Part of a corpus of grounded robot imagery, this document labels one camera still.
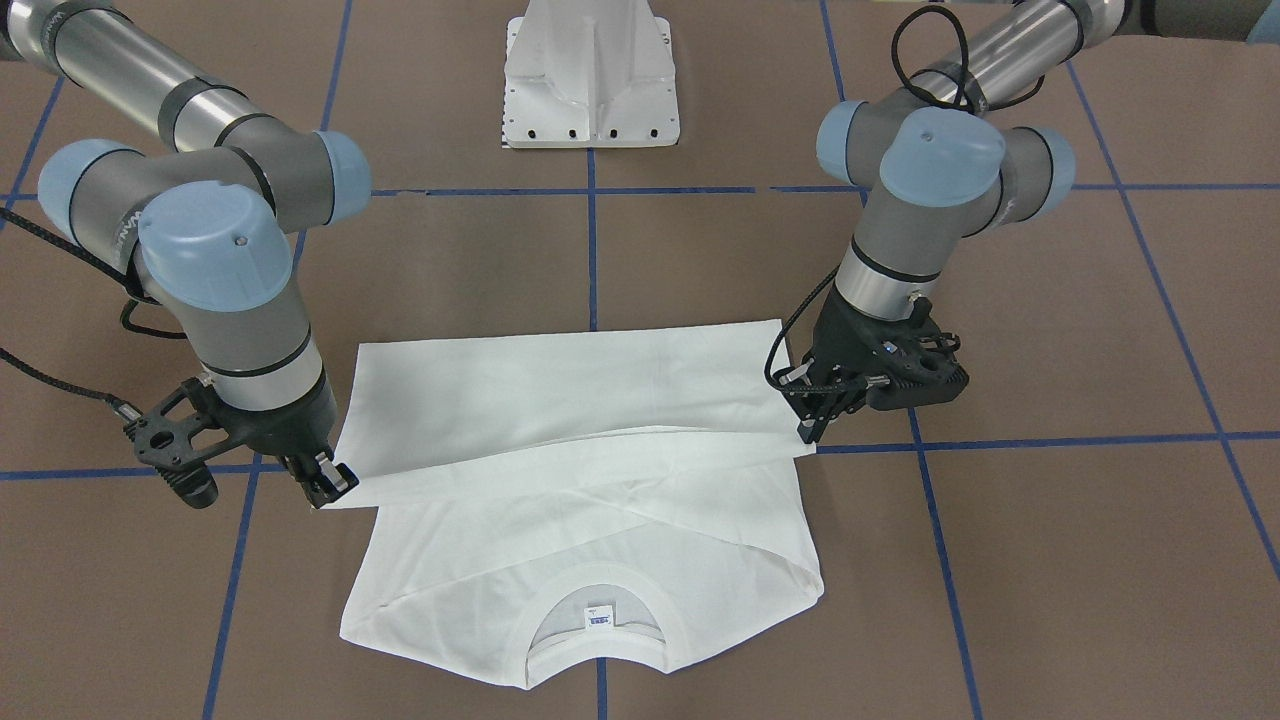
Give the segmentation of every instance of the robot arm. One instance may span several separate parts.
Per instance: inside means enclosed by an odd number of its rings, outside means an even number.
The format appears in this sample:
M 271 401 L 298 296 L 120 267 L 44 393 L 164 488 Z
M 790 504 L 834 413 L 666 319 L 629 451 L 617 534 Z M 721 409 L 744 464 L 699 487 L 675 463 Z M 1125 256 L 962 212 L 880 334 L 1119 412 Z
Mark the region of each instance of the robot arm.
M 202 364 L 150 413 L 116 410 L 138 460 L 192 507 L 218 496 L 205 461 L 242 445 L 278 457 L 315 507 L 340 497 L 357 479 L 332 462 L 337 402 L 284 233 L 365 208 L 360 149 L 342 133 L 291 129 L 106 0 L 0 8 L 9 55 L 86 87 L 178 151 L 146 158 L 86 140 L 56 152 L 38 183 L 54 224 L 123 273 L 132 296 L 173 313 Z M 195 413 L 168 416 L 182 400 Z M 193 442 L 205 432 L 225 438 Z
M 797 366 L 771 372 L 771 355 L 765 368 L 805 442 L 841 414 L 948 402 L 968 384 L 955 356 L 960 341 L 933 322 L 928 299 L 951 251 L 963 237 L 1051 210 L 1075 177 L 1060 135 L 1001 132 L 983 115 L 1025 100 L 1030 94 L 1015 95 L 1117 28 L 1254 41 L 1275 14 L 1265 32 L 1280 40 L 1280 3 L 1268 0 L 1027 0 L 972 41 L 961 32 L 961 49 L 908 78 L 897 40 L 910 20 L 937 12 L 947 14 L 937 5 L 916 10 L 893 37 L 904 87 L 874 104 L 841 102 L 818 132 L 822 167 L 870 192 L 826 281 L 835 284 L 813 348 Z

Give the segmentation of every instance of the shirt tag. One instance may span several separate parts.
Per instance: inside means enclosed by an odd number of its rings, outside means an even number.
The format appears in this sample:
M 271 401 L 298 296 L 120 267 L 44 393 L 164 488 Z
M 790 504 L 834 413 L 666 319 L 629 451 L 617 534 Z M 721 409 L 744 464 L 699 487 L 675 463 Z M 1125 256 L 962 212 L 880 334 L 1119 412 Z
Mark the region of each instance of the shirt tag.
M 596 605 L 588 607 L 584 614 L 585 625 L 588 630 L 612 630 L 613 629 L 613 606 L 612 605 Z

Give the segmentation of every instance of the blue joint cap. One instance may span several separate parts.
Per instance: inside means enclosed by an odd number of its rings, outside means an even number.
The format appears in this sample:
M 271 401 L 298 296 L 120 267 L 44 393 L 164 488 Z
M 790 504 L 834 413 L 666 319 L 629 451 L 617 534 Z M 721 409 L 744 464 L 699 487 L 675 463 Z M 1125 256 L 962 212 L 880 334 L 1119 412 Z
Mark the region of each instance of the blue joint cap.
M 1041 136 L 1041 140 L 1048 147 L 1050 161 L 1053 163 L 1053 177 L 1048 183 L 1048 195 L 1044 197 L 1044 204 L 1041 205 L 1041 209 L 1036 210 L 1036 214 L 1030 218 L 1027 218 L 1030 220 L 1061 205 L 1062 200 L 1071 192 L 1071 186 L 1075 184 L 1075 151 L 1071 150 L 1071 143 L 1057 131 L 1032 127 L 1027 129 Z
M 76 186 L 93 163 L 104 155 L 120 150 L 138 152 L 110 140 L 81 140 L 54 152 L 40 170 L 40 181 L 36 183 L 40 206 L 54 225 L 77 245 L 79 241 L 72 231 L 72 196 L 76 193 Z
M 952 208 L 980 197 L 1000 177 L 1005 138 L 961 110 L 920 108 L 902 120 L 881 159 L 881 183 L 923 208 Z
M 202 181 L 161 192 L 142 210 L 138 243 L 169 295 L 214 313 L 265 305 L 293 273 L 271 206 L 239 184 Z
M 325 223 L 332 225 L 369 205 L 374 193 L 374 176 L 355 140 L 334 131 L 316 131 L 316 135 L 329 151 L 329 168 L 333 169 L 333 214 Z
M 849 177 L 849 131 L 860 105 L 861 100 L 846 100 L 832 108 L 818 126 L 818 164 L 828 176 L 849 184 L 854 184 Z
M 1280 45 L 1280 0 L 1271 0 L 1266 10 L 1262 10 L 1262 17 L 1258 18 L 1257 24 L 1249 31 L 1249 37 L 1245 38 L 1249 45 L 1257 42 L 1271 42 Z

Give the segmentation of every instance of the folded shirt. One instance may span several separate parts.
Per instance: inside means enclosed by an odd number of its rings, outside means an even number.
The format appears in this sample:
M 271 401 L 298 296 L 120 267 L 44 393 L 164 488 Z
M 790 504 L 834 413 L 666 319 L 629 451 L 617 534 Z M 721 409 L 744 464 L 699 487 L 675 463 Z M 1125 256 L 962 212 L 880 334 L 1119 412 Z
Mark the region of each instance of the folded shirt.
M 812 606 L 792 457 L 759 360 L 778 322 L 365 345 L 335 455 L 378 506 L 340 635 L 531 688 L 660 671 Z

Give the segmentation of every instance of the mounting hole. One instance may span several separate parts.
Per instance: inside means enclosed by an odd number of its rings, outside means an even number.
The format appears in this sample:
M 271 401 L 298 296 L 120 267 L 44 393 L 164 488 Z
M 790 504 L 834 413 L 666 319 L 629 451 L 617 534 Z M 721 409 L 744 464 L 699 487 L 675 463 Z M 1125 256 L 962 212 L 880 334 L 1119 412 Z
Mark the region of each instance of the mounting hole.
M 148 441 L 148 445 L 155 450 L 169 447 L 172 443 L 173 443 L 173 433 L 170 433 L 169 430 L 156 433 L 151 436 L 151 439 Z

